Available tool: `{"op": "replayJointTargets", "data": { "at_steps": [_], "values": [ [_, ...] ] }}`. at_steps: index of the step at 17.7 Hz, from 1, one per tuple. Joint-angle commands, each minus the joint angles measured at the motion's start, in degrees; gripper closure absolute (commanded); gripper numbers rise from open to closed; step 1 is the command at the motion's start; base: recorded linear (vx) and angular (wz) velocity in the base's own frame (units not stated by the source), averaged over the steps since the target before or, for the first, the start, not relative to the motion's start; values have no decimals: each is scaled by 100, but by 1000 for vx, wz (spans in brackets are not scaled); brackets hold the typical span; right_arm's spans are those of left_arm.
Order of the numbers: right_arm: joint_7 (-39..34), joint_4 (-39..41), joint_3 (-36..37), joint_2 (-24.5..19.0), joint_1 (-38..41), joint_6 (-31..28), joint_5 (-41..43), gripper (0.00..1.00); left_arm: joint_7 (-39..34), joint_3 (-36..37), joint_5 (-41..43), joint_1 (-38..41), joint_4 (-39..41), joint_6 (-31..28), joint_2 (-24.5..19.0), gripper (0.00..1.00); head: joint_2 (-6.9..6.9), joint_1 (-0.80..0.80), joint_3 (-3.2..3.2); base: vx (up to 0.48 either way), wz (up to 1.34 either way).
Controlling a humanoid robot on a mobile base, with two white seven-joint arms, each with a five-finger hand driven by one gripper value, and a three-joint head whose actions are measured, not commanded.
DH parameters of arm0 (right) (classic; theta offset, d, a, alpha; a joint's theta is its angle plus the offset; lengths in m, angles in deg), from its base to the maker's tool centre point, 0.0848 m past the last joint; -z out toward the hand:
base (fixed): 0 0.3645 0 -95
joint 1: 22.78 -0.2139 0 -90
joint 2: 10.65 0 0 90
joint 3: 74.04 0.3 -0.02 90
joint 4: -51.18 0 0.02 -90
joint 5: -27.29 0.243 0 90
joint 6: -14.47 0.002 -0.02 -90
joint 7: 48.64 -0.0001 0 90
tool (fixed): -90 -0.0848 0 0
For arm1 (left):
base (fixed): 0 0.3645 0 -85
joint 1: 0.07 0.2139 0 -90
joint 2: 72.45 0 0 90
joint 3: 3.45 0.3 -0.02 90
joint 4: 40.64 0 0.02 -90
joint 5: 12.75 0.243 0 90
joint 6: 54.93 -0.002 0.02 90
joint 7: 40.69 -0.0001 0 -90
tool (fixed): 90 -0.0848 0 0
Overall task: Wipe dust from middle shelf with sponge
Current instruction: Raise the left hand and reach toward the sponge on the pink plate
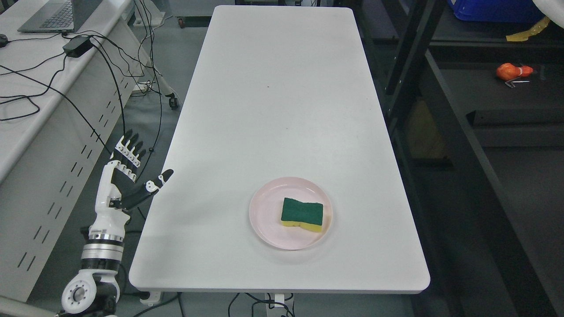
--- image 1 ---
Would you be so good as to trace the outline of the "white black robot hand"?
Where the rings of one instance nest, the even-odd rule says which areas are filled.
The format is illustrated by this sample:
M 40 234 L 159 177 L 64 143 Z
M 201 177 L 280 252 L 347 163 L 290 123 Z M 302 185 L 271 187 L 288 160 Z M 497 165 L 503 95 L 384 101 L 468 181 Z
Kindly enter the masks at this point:
M 168 169 L 137 183 L 137 170 L 145 154 L 138 133 L 129 129 L 119 138 L 101 173 L 95 200 L 96 219 L 89 227 L 87 240 L 123 241 L 130 210 L 157 194 L 171 178 L 174 171 Z

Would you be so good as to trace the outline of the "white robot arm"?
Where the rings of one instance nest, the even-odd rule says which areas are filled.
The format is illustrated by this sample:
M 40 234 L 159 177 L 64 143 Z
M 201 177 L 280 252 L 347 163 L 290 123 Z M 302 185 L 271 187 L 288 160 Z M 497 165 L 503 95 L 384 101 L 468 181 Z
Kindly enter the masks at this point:
M 92 234 L 81 255 L 81 268 L 61 297 L 58 317 L 114 317 L 120 299 L 116 276 L 123 255 L 123 238 Z

